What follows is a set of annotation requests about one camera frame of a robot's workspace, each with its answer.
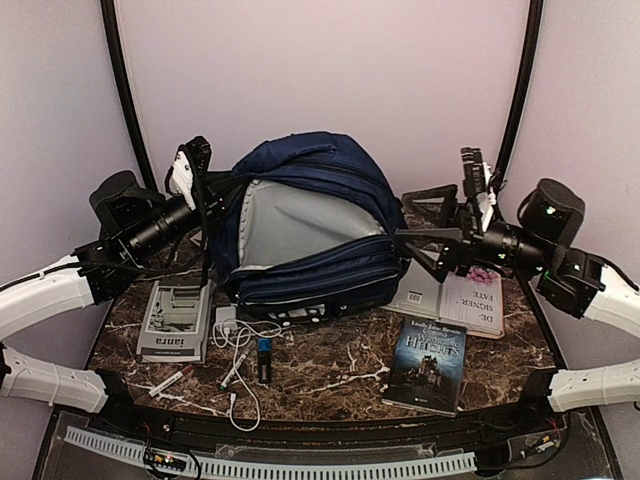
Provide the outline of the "navy blue student backpack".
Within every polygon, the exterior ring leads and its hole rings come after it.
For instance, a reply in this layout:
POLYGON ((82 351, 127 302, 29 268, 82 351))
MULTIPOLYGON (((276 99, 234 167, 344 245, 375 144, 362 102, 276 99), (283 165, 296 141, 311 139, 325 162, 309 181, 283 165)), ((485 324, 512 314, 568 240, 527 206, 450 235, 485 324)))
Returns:
POLYGON ((410 260, 392 239, 400 200, 352 137, 265 141, 231 171, 242 182, 210 236, 222 291, 278 322, 340 318, 388 304, 410 260))

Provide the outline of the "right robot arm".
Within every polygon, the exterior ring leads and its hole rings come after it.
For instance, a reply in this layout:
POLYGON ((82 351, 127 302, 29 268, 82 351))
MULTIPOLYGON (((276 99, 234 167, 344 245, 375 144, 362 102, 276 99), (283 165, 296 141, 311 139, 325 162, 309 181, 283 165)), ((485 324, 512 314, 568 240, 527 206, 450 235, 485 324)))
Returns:
MULTIPOLYGON (((639 334, 639 287, 610 260, 572 245, 583 222, 585 203, 562 183, 544 178, 520 204, 515 225, 483 209, 479 192, 469 188, 456 200, 454 185, 403 195, 415 215, 434 199, 442 202, 434 228, 405 229, 394 239, 436 281, 449 273, 466 275, 475 265, 502 275, 537 278, 536 291, 572 317, 601 322, 632 336, 639 334)), ((636 360, 582 370, 536 370, 527 381, 510 424, 521 434, 534 432, 549 411, 639 401, 636 360)))

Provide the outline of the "Wuthering Heights dark book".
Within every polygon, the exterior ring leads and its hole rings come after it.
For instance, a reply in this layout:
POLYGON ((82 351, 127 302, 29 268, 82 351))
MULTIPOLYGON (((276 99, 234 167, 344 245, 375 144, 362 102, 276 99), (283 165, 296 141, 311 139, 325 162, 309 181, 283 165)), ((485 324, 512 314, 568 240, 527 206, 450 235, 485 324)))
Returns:
POLYGON ((429 414, 456 416, 466 338, 463 327, 406 317, 382 402, 429 414))

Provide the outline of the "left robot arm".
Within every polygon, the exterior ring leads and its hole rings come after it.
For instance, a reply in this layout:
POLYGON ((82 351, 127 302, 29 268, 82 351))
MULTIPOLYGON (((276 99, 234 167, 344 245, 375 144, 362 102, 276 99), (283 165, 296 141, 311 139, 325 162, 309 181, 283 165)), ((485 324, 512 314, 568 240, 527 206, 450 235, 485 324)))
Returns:
MULTIPOLYGON (((207 172, 170 199, 141 188, 132 172, 109 177, 97 190, 103 205, 103 237, 77 248, 58 262, 1 288, 1 336, 7 338, 67 311, 112 300, 141 276, 177 275, 203 261, 210 237, 226 219, 231 203, 246 186, 229 172, 207 172), (145 266, 166 245, 179 244, 192 230, 202 231, 198 252, 183 264, 145 266)), ((141 427, 120 377, 105 370, 73 370, 1 348, 1 393, 60 404, 89 413, 120 436, 141 427)))

